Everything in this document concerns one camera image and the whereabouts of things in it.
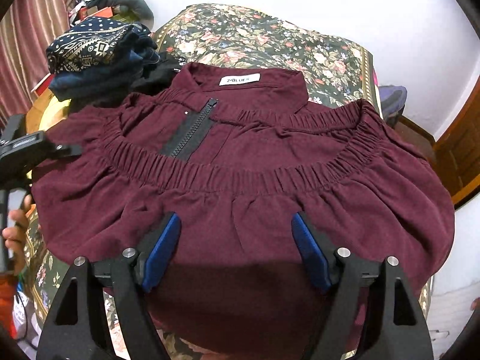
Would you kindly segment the person left hand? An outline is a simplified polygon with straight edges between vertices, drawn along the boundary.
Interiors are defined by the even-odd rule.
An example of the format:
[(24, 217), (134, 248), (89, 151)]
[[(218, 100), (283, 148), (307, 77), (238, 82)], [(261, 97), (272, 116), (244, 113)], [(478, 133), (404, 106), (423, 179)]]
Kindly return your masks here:
[(32, 196), (26, 195), (23, 207), (9, 211), (8, 218), (14, 223), (13, 226), (2, 230), (5, 239), (5, 247), (13, 252), (13, 274), (18, 275), (25, 266), (24, 247), (26, 244), (26, 231), (29, 228), (27, 213), (32, 205)]

